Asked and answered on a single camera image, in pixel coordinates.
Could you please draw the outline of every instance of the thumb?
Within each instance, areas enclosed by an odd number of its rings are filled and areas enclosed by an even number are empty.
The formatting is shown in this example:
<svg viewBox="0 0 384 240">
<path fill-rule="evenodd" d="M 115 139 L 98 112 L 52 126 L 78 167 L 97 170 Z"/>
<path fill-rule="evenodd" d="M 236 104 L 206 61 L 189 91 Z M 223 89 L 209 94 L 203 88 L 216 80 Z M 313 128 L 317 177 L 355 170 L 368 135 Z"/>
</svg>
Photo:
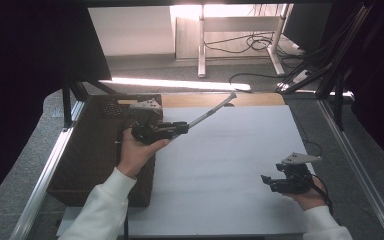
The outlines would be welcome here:
<svg viewBox="0 0 384 240">
<path fill-rule="evenodd" d="M 170 143 L 169 139 L 161 139 L 149 145 L 148 149 L 152 152 L 157 152 L 161 148 L 167 146 L 169 143 Z"/>
</svg>

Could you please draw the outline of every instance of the wrist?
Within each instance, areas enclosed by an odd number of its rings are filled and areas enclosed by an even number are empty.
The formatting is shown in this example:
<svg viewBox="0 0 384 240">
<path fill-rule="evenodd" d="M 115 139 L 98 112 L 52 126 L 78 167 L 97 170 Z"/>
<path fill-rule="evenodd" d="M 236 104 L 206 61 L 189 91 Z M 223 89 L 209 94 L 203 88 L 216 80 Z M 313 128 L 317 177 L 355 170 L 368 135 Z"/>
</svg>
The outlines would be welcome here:
<svg viewBox="0 0 384 240">
<path fill-rule="evenodd" d="M 307 211 L 316 207 L 327 206 L 326 202 L 323 199 L 298 201 L 298 204 L 301 207 L 301 209 L 304 211 Z"/>
<path fill-rule="evenodd" d="M 136 175 L 138 174 L 138 171 L 131 168 L 129 165 L 123 164 L 123 162 L 121 162 L 116 168 L 125 176 L 131 179 L 136 179 Z"/>
</svg>

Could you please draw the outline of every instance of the wall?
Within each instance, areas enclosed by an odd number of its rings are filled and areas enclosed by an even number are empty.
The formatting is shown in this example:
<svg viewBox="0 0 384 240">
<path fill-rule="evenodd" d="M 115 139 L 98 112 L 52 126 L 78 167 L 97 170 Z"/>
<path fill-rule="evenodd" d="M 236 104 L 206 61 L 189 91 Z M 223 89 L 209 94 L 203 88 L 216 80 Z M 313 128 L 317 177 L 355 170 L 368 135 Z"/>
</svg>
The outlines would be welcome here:
<svg viewBox="0 0 384 240">
<path fill-rule="evenodd" d="M 207 17 L 276 15 L 282 4 L 208 5 Z M 105 56 L 174 54 L 176 17 L 199 19 L 201 6 L 90 8 Z"/>
<path fill-rule="evenodd" d="M 105 56 L 174 54 L 170 7 L 91 8 Z"/>
</svg>

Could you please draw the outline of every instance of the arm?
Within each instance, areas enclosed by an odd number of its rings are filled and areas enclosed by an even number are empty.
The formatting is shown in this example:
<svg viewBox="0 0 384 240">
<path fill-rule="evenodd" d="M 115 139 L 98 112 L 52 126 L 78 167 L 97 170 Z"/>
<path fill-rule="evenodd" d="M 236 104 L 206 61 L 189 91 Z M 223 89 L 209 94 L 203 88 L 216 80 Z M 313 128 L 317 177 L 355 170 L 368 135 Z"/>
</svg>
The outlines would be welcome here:
<svg viewBox="0 0 384 240">
<path fill-rule="evenodd" d="M 318 178 L 313 178 L 314 184 L 326 192 Z M 307 222 L 307 233 L 304 240 L 352 240 L 346 227 L 339 226 L 330 215 L 329 208 L 323 197 L 311 189 L 304 194 L 284 194 L 294 199 L 302 210 Z"/>
<path fill-rule="evenodd" d="M 92 190 L 79 216 L 59 239 L 116 239 L 126 217 L 127 196 L 136 183 L 136 174 L 168 142 L 165 139 L 144 145 L 133 138 L 130 128 L 125 130 L 120 163 L 103 184 Z"/>
</svg>

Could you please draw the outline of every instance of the white desk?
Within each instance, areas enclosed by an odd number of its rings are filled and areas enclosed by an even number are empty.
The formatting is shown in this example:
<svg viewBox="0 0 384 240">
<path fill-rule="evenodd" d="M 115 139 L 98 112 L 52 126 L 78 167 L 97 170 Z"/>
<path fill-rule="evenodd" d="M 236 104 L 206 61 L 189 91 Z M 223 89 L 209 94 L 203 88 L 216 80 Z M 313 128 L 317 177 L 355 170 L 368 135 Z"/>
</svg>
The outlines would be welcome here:
<svg viewBox="0 0 384 240">
<path fill-rule="evenodd" d="M 166 121 L 190 122 L 209 109 L 165 108 L 164 116 Z M 288 106 L 220 109 L 157 153 L 151 204 L 129 209 L 130 235 L 304 232 L 298 205 L 272 193 L 260 178 L 284 178 L 275 164 L 292 152 L 306 153 Z M 67 209 L 58 234 L 79 211 Z"/>
</svg>

